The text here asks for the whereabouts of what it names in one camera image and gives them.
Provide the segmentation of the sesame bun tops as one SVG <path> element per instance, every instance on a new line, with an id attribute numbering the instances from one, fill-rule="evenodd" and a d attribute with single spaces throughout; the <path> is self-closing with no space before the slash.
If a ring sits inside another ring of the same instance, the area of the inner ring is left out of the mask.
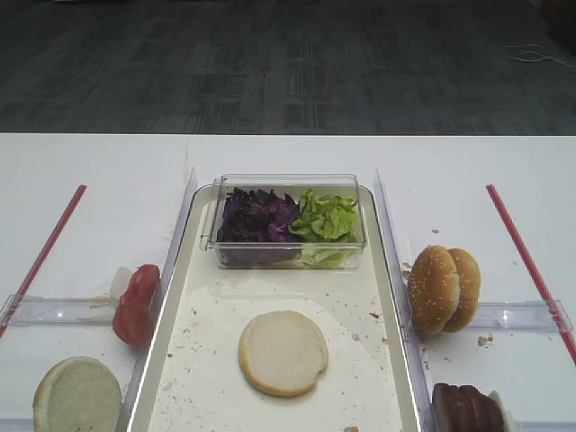
<path id="1" fill-rule="evenodd" d="M 412 322 L 429 335 L 461 331 L 474 318 L 481 284 L 480 268 L 469 252 L 426 247 L 408 277 Z"/>

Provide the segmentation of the right clear long divider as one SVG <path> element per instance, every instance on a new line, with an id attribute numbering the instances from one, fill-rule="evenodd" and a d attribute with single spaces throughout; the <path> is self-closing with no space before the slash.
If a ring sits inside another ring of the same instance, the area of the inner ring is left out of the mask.
<path id="1" fill-rule="evenodd" d="M 436 431 L 437 423 L 428 390 L 429 375 L 422 360 L 419 332 L 412 327 L 410 302 L 389 209 L 388 197 L 379 171 L 373 181 L 374 199 L 380 224 L 382 245 L 391 282 L 391 297 L 396 314 L 401 346 L 401 362 L 407 375 L 409 398 L 417 431 Z"/>

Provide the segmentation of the left clear long divider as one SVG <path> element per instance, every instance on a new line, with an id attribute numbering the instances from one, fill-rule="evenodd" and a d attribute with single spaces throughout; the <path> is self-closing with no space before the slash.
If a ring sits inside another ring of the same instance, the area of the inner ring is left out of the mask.
<path id="1" fill-rule="evenodd" d="M 185 230 L 196 189 L 196 173 L 192 170 L 184 189 L 181 209 L 161 272 L 158 290 L 152 302 L 152 333 L 145 347 L 138 353 L 115 426 L 117 431 L 146 431 L 149 427 L 156 388 L 161 376 L 161 354 L 168 340 L 165 333 L 169 330 L 169 325 L 166 323 L 164 315 L 166 310 L 171 307 L 171 284 L 180 248 L 185 238 Z"/>

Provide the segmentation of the white pusher behind patties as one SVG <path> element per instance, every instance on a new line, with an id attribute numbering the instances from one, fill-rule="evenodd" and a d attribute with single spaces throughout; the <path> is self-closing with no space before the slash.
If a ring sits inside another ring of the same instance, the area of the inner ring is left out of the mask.
<path id="1" fill-rule="evenodd" d="M 503 419 L 503 427 L 505 432 L 516 432 L 517 427 L 514 418 L 509 410 L 506 410 L 503 400 L 497 391 L 491 391 L 489 397 L 496 402 Z"/>

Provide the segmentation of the white metal tray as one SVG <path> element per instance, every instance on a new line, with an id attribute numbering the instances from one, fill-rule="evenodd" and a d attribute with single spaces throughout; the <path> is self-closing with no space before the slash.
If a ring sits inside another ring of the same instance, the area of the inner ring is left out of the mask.
<path id="1" fill-rule="evenodd" d="M 350 271 L 220 268 L 200 247 L 214 195 L 193 199 L 129 430 L 418 430 L 371 192 L 360 192 L 367 244 Z M 283 310 L 310 317 L 328 344 L 327 372 L 296 398 L 255 390 L 239 368 L 244 327 Z"/>

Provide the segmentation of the clear crossbar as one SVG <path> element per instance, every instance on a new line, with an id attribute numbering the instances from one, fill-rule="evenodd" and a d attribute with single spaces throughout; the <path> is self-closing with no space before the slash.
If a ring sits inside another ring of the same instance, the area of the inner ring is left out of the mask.
<path id="1" fill-rule="evenodd" d="M 110 326 L 116 301 L 110 296 L 46 298 L 10 295 L 1 309 L 1 329 L 9 326 Z"/>
<path id="2" fill-rule="evenodd" d="M 555 421 L 512 421 L 508 424 L 512 432 L 576 432 L 575 422 Z"/>
<path id="3" fill-rule="evenodd" d="M 571 333 L 574 326 L 558 300 L 480 302 L 463 330 Z"/>

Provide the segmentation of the bun bottom on tray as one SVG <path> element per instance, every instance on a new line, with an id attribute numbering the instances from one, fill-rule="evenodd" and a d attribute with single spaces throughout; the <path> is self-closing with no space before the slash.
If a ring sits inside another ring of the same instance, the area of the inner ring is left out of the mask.
<path id="1" fill-rule="evenodd" d="M 296 311 L 277 310 L 258 315 L 245 326 L 238 362 L 258 391 L 296 397 L 316 387 L 328 370 L 329 351 L 314 321 Z"/>

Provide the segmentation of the right near clear crossbar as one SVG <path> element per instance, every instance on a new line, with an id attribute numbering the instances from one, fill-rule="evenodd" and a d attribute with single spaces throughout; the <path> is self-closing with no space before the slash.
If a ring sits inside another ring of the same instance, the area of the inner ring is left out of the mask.
<path id="1" fill-rule="evenodd" d="M 512 421 L 508 424 L 512 432 L 576 432 L 575 422 L 555 421 Z"/>

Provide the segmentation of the left far clear crossbar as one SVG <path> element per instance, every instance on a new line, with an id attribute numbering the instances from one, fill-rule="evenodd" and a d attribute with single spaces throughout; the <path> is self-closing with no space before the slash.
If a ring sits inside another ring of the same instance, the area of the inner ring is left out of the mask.
<path id="1" fill-rule="evenodd" d="M 9 326 L 110 326 L 116 301 L 110 296 L 46 298 L 10 295 L 1 309 L 1 329 Z"/>

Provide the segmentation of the purple lettuce leaves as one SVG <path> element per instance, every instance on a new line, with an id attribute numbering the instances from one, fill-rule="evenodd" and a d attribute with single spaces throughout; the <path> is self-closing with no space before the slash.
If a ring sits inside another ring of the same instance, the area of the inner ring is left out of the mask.
<path id="1" fill-rule="evenodd" d="M 222 243 L 296 243 L 300 239 L 290 232 L 291 223 L 299 216 L 297 202 L 286 194 L 283 198 L 273 191 L 245 191 L 239 188 L 227 194 L 222 224 L 217 240 Z M 270 266 L 296 258 L 296 249 L 232 248 L 221 253 L 229 267 Z"/>

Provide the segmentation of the white plastic pusher block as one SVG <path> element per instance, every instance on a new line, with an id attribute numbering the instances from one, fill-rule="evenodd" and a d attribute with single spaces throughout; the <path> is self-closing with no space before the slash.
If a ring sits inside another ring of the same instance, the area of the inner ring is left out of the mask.
<path id="1" fill-rule="evenodd" d="M 132 272 L 126 267 L 119 267 L 112 279 L 110 295 L 114 302 L 118 303 L 122 295 L 130 285 Z"/>

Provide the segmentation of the clear plastic salad box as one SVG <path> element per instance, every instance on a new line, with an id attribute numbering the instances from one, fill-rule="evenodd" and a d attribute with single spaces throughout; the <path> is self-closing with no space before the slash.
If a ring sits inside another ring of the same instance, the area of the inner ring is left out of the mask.
<path id="1" fill-rule="evenodd" d="M 200 245 L 229 269 L 354 269 L 366 245 L 356 176 L 222 175 Z"/>

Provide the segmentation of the left red rail strip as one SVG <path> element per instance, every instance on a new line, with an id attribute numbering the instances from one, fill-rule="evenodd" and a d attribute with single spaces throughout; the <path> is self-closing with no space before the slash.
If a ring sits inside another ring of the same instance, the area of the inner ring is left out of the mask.
<path id="1" fill-rule="evenodd" d="M 78 186 L 72 198 L 70 199 L 69 203 L 67 204 L 67 207 L 65 208 L 62 215 L 58 219 L 57 224 L 53 228 L 52 232 L 49 234 L 48 239 L 44 243 L 36 259 L 34 260 L 30 270 L 23 279 L 20 287 L 15 292 L 15 294 L 6 301 L 5 306 L 7 307 L 7 309 L 5 312 L 2 313 L 1 317 L 1 332 L 0 332 L 1 337 L 6 332 L 10 320 L 14 315 L 14 313 L 17 311 L 18 306 L 21 303 L 24 295 L 28 292 L 34 278 L 40 271 L 41 266 L 43 265 L 44 261 L 46 260 L 56 241 L 59 239 L 61 232 L 66 227 L 70 217 L 72 216 L 80 200 L 82 199 L 86 191 L 86 188 L 87 186 L 85 184 L 80 184 Z"/>

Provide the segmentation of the right red rail strip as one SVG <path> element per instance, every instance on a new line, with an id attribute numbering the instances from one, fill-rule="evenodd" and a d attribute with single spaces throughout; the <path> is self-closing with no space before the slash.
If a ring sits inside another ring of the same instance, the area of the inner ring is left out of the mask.
<path id="1" fill-rule="evenodd" d="M 512 220 L 511 216 L 509 215 L 509 212 L 508 212 L 504 202 L 500 198 L 500 195 L 499 195 L 498 191 L 496 190 L 496 187 L 493 184 L 487 184 L 486 190 L 487 190 L 496 210 L 498 211 L 499 216 L 500 216 L 504 226 L 506 227 L 506 229 L 508 231 L 508 234 L 511 236 L 511 238 L 512 238 L 512 240 L 513 240 L 513 242 L 517 248 L 517 251 L 520 254 L 520 257 L 522 258 L 522 261 L 524 262 L 526 270 L 529 272 L 529 274 L 530 274 L 530 276 L 531 276 L 531 278 L 535 284 L 535 287 L 540 294 L 541 299 L 544 301 L 544 303 L 548 307 L 548 310 L 554 319 L 556 327 L 559 330 L 562 341 L 563 341 L 566 349 L 568 350 L 572 361 L 575 361 L 575 340 L 574 340 L 574 337 L 572 335 L 572 331 L 569 328 L 568 319 L 565 317 L 565 314 L 560 311 L 560 306 L 559 306 L 558 302 L 553 299 L 552 294 L 548 290 L 544 278 L 540 274 L 540 272 L 536 266 L 535 261 L 531 257 L 531 255 L 527 249 L 527 246 L 526 246 L 524 240 L 522 239 L 520 233 L 518 232 L 518 229 L 516 228 L 514 221 Z"/>

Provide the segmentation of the red rail strip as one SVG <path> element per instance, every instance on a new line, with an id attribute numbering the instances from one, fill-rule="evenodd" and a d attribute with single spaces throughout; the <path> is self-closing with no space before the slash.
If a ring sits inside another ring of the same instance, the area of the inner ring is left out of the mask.
<path id="1" fill-rule="evenodd" d="M 572 335 L 572 331 L 569 328 L 568 319 L 565 317 L 565 314 L 560 311 L 560 306 L 559 306 L 558 302 L 553 299 L 552 294 L 548 290 L 544 278 L 540 274 L 540 272 L 536 266 L 535 261 L 531 257 L 531 255 L 527 249 L 527 246 L 526 246 L 524 240 L 522 239 L 520 233 L 518 232 L 518 229 L 516 228 L 514 221 L 512 220 L 511 216 L 509 215 L 509 212 L 508 212 L 504 202 L 500 198 L 500 195 L 499 195 L 498 191 L 496 190 L 496 187 L 493 184 L 487 184 L 486 190 L 487 190 L 496 210 L 498 211 L 499 216 L 500 216 L 504 226 L 506 227 L 506 229 L 508 231 L 508 234 L 511 236 L 511 238 L 512 238 L 512 240 L 513 240 L 513 242 L 517 248 L 517 251 L 520 254 L 520 257 L 522 258 L 522 261 L 524 262 L 526 270 L 529 272 L 529 274 L 530 274 L 530 276 L 531 276 L 531 278 L 535 284 L 535 287 L 540 294 L 541 299 L 544 301 L 544 303 L 548 307 L 548 310 L 554 319 L 556 327 L 559 330 L 562 341 L 563 341 L 566 349 L 568 350 L 572 361 L 575 361 L 575 340 L 574 340 L 574 337 Z"/>
<path id="2" fill-rule="evenodd" d="M 70 217 L 72 216 L 80 200 L 82 199 L 86 191 L 86 188 L 87 186 L 85 184 L 80 184 L 78 186 L 72 198 L 70 199 L 69 203 L 67 204 L 67 207 L 65 208 L 62 215 L 58 219 L 57 224 L 53 228 L 52 232 L 49 234 L 48 239 L 44 243 L 36 259 L 34 260 L 30 270 L 23 279 L 20 287 L 15 292 L 15 294 L 6 301 L 5 306 L 7 307 L 7 309 L 5 312 L 2 313 L 1 317 L 1 332 L 0 332 L 1 337 L 6 332 L 10 320 L 14 315 L 14 313 L 17 311 L 18 306 L 21 303 L 24 295 L 28 292 L 34 278 L 40 271 L 41 266 L 43 265 L 44 261 L 46 260 L 56 241 L 59 239 L 61 232 L 66 227 Z"/>

